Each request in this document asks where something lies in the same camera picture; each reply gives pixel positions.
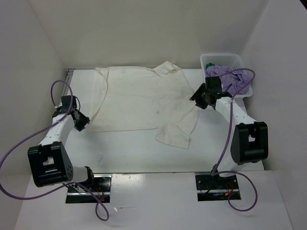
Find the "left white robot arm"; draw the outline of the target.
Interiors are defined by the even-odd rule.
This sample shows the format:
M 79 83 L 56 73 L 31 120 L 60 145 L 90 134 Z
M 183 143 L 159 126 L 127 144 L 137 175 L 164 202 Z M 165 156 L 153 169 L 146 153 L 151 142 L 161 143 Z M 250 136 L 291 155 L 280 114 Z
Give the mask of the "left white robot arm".
M 95 188 L 96 180 L 90 167 L 73 166 L 65 149 L 65 144 L 73 129 L 82 131 L 90 119 L 77 109 L 65 116 L 65 110 L 59 107 L 52 116 L 52 125 L 44 139 L 30 147 L 27 156 L 34 183 L 44 187 L 69 182 L 89 192 Z

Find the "white t shirt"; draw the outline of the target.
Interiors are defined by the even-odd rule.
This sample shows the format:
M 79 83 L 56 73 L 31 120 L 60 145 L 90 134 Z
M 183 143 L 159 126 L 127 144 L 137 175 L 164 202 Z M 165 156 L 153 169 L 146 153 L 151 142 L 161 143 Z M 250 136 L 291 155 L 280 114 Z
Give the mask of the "white t shirt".
M 188 149 L 199 110 L 182 69 L 171 62 L 96 68 L 90 102 L 92 132 L 157 129 L 161 143 Z

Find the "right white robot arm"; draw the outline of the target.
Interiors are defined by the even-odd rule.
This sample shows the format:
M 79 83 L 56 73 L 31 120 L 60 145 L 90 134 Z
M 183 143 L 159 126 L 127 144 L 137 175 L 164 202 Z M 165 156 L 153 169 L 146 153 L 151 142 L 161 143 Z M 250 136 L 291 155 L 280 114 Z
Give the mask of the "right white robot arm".
M 241 171 L 243 165 L 267 159 L 267 124 L 250 117 L 230 93 L 222 92 L 220 86 L 209 88 L 202 83 L 190 100 L 201 109 L 212 107 L 229 123 L 224 149 L 211 172 L 213 187 L 222 188 L 227 183 L 227 177 Z

